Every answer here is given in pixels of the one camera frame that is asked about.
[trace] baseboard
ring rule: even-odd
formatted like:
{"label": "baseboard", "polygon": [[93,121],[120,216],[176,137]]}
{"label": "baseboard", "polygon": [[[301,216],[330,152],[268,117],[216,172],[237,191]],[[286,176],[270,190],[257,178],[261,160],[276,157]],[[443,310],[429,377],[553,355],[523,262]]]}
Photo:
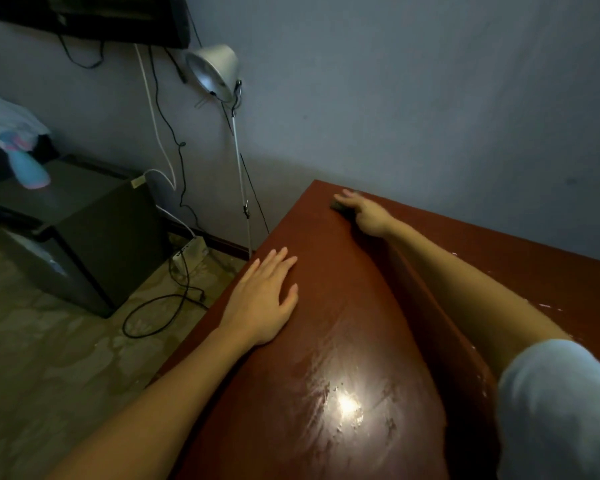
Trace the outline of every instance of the baseboard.
{"label": "baseboard", "polygon": [[[188,231],[186,227],[182,224],[172,221],[171,219],[167,219],[166,217],[162,218],[164,222],[164,226],[167,229],[167,232],[179,235],[181,237],[191,237],[191,233]],[[234,242],[227,241],[222,239],[221,237],[216,237],[215,235],[208,234],[199,229],[191,230],[196,233],[196,235],[201,235],[205,238],[205,242],[207,246],[211,249],[215,249],[224,254],[229,254],[229,256],[233,256],[234,258],[243,259],[245,261],[249,260],[249,250],[240,244],[236,244]]]}

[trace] finger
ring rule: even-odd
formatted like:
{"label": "finger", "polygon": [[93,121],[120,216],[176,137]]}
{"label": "finger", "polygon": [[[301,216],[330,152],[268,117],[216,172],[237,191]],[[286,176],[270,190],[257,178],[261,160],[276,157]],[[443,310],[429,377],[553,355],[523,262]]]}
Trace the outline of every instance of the finger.
{"label": "finger", "polygon": [[286,247],[280,249],[280,252],[276,254],[276,256],[271,261],[269,261],[267,266],[262,268],[262,275],[271,276],[271,274],[276,270],[276,267],[280,264],[280,261],[282,261],[287,256],[288,252],[289,250]]}
{"label": "finger", "polygon": [[251,266],[249,266],[249,268],[247,269],[247,272],[242,275],[240,282],[241,283],[247,282],[249,280],[249,278],[252,277],[253,274],[258,270],[259,267],[260,267],[260,258],[257,258],[256,261],[254,261],[251,264]]}
{"label": "finger", "polygon": [[352,197],[344,197],[342,195],[336,194],[333,197],[334,197],[334,199],[336,199],[336,201],[340,202],[341,204],[343,204],[346,207],[360,210],[360,206],[362,205],[362,202],[364,201],[364,197],[362,197],[362,195],[359,195],[359,194],[352,194],[352,195],[353,195]]}
{"label": "finger", "polygon": [[285,261],[282,261],[278,265],[278,267],[276,268],[276,270],[273,272],[273,278],[278,283],[278,286],[282,286],[282,282],[287,277],[287,275],[289,273],[289,269],[291,269],[293,267],[293,265],[295,265],[295,263],[297,261],[298,261],[298,257],[297,256],[293,256],[293,257],[290,257],[289,259],[287,259]]}
{"label": "finger", "polygon": [[262,270],[267,266],[271,260],[276,257],[276,250],[272,249],[269,251],[269,254],[263,259],[262,264],[260,265],[260,269],[258,270],[258,275],[262,274]]}
{"label": "finger", "polygon": [[289,320],[291,313],[293,313],[296,305],[298,304],[298,284],[295,283],[289,288],[289,293],[285,300],[280,305],[280,313],[285,318],[285,321]]}

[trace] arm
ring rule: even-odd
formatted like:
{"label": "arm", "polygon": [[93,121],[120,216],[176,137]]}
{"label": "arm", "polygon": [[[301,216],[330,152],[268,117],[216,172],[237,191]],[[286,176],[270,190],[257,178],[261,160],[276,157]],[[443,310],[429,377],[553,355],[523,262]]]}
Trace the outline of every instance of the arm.
{"label": "arm", "polygon": [[280,305],[280,288],[297,258],[287,249],[256,260],[238,282],[220,326],[184,361],[148,387],[72,450],[49,479],[167,478],[193,423],[236,361],[272,340],[298,300]]}
{"label": "arm", "polygon": [[343,191],[341,204],[356,209],[356,222],[409,260],[451,320],[500,377],[527,347],[570,337],[546,315],[473,266],[435,245],[362,195]]}

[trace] forearm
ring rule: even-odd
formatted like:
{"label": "forearm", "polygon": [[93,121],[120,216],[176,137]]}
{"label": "forearm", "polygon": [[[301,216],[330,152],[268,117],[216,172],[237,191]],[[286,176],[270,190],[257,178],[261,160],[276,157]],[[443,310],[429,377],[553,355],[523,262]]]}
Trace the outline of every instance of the forearm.
{"label": "forearm", "polygon": [[496,376],[528,346],[547,339],[569,339],[526,300],[409,225],[392,219],[386,238],[414,266]]}
{"label": "forearm", "polygon": [[167,478],[205,404],[250,347],[237,331],[214,330],[183,362],[74,449],[49,478]]}

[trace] hand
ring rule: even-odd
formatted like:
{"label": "hand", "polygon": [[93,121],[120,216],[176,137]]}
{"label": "hand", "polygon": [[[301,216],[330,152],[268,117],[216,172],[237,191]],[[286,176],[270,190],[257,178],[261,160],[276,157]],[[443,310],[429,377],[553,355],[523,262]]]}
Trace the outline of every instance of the hand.
{"label": "hand", "polygon": [[334,195],[335,199],[346,207],[356,209],[356,222],[362,232],[375,237],[387,236],[393,217],[382,205],[351,190],[345,189],[342,193],[344,196]]}
{"label": "hand", "polygon": [[280,304],[280,288],[297,257],[284,260],[287,248],[275,249],[264,259],[256,259],[233,290],[224,309],[220,327],[234,327],[246,334],[249,345],[266,344],[273,340],[289,320],[298,302],[298,285],[291,286]]}

